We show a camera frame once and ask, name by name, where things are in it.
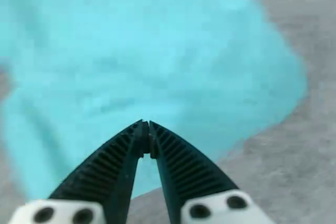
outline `turquoise cloth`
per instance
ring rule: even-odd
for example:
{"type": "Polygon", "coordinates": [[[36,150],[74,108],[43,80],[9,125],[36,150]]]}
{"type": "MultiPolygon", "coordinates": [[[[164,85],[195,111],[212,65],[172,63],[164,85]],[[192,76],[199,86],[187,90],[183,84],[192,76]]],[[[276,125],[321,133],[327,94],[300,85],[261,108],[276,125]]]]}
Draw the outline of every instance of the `turquoise cloth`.
{"type": "MultiPolygon", "coordinates": [[[[302,63],[255,0],[0,0],[0,19],[13,86],[2,139],[27,199],[139,119],[217,160],[306,92],[302,63]]],[[[160,185],[140,160],[133,197],[160,185]]]]}

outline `robotic arm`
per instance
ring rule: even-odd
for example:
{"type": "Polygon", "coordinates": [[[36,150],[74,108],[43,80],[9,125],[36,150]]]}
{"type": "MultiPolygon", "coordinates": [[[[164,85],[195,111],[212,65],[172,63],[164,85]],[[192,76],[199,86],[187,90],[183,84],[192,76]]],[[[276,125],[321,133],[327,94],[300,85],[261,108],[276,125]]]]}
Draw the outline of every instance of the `robotic arm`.
{"type": "Polygon", "coordinates": [[[171,224],[275,224],[199,150],[142,120],[92,153],[48,199],[17,208],[9,224],[125,224],[144,154],[157,161],[171,224]]]}

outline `black gripper jaw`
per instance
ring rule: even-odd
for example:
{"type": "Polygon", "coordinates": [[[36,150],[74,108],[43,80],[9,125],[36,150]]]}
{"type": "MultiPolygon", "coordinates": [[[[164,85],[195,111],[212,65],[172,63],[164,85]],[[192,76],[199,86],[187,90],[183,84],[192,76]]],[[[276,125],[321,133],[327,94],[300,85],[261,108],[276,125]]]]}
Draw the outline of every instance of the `black gripper jaw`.
{"type": "Polygon", "coordinates": [[[98,202],[107,223],[124,224],[138,160],[150,151],[148,136],[148,122],[130,125],[91,154],[49,198],[98,202]]]}
{"type": "Polygon", "coordinates": [[[175,133],[154,122],[149,133],[151,157],[157,161],[172,224],[180,223],[187,200],[238,189],[208,157],[175,133]]]}

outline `blue fabric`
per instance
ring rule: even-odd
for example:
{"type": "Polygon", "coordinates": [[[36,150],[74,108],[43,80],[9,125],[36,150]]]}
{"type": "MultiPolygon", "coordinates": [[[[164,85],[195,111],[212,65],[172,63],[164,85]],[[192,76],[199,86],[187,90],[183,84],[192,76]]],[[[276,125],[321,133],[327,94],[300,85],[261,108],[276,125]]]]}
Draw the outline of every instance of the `blue fabric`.
{"type": "MultiPolygon", "coordinates": [[[[302,63],[255,0],[0,1],[13,85],[2,139],[28,199],[139,119],[217,160],[306,91],[302,63]]],[[[140,160],[133,197],[157,187],[155,163],[140,160]]]]}

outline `gray floor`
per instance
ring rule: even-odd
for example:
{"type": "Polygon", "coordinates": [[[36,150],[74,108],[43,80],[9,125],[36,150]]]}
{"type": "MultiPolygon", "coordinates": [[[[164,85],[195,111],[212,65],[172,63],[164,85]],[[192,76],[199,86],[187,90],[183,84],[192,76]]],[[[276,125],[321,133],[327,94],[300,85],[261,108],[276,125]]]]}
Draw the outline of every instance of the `gray floor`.
{"type": "MultiPolygon", "coordinates": [[[[278,223],[334,223],[336,0],[262,1],[306,61],[310,94],[283,123],[249,139],[219,164],[278,223]]],[[[2,155],[0,162],[5,164],[2,155]]],[[[0,174],[0,222],[5,223],[22,200],[5,165],[0,174]]],[[[168,222],[161,190],[131,203],[128,223],[168,222]]]]}

